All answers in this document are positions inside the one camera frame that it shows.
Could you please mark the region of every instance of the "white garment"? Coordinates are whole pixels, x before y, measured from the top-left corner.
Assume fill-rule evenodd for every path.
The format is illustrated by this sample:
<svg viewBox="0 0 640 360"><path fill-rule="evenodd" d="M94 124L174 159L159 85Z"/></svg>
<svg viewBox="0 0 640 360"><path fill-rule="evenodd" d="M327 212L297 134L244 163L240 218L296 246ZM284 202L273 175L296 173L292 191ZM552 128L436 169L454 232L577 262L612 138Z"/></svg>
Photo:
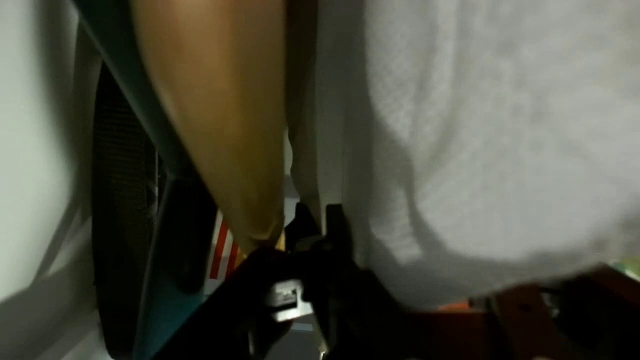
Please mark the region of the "white garment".
<svg viewBox="0 0 640 360"><path fill-rule="evenodd" d="M357 260L404 304L640 252L640 1L326 0L318 14L319 202L346 205Z"/></svg>

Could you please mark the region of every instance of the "white cloth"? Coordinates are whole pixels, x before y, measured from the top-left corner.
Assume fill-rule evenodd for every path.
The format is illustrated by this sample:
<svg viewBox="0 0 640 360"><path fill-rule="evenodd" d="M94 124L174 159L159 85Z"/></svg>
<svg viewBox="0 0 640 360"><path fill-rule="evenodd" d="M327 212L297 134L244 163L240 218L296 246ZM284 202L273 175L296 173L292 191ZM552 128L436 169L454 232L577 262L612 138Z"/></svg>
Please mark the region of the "white cloth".
<svg viewBox="0 0 640 360"><path fill-rule="evenodd" d="M409 305L640 250L640 1L319 1L319 202Z"/></svg>

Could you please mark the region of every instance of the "white fabric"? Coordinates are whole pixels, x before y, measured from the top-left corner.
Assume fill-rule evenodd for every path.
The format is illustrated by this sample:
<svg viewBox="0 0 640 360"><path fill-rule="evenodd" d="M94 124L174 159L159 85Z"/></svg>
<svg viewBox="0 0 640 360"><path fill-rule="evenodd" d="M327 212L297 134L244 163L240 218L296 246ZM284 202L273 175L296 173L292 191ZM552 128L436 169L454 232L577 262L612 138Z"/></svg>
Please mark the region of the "white fabric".
<svg viewBox="0 0 640 360"><path fill-rule="evenodd" d="M322 203L409 305L637 254L640 1L319 1Z"/></svg>

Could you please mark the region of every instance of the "white wall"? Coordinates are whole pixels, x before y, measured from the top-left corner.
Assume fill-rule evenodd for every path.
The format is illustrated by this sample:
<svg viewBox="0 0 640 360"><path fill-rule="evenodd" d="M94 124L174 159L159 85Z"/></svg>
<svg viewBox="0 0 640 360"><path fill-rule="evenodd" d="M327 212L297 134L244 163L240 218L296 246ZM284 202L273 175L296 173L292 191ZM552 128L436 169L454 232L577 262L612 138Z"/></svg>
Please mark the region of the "white wall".
<svg viewBox="0 0 640 360"><path fill-rule="evenodd" d="M88 138L98 55L70 0L0 1L0 357L95 328Z"/></svg>

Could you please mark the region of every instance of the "skin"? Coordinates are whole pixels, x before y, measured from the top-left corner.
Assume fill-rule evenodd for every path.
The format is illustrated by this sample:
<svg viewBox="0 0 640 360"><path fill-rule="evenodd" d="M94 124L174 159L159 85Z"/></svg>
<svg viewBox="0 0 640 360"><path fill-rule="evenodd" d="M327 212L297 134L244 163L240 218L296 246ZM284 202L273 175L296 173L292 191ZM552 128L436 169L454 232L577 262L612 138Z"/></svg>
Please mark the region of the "skin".
<svg viewBox="0 0 640 360"><path fill-rule="evenodd" d="M282 232L282 0L132 0L143 65L244 252Z"/></svg>

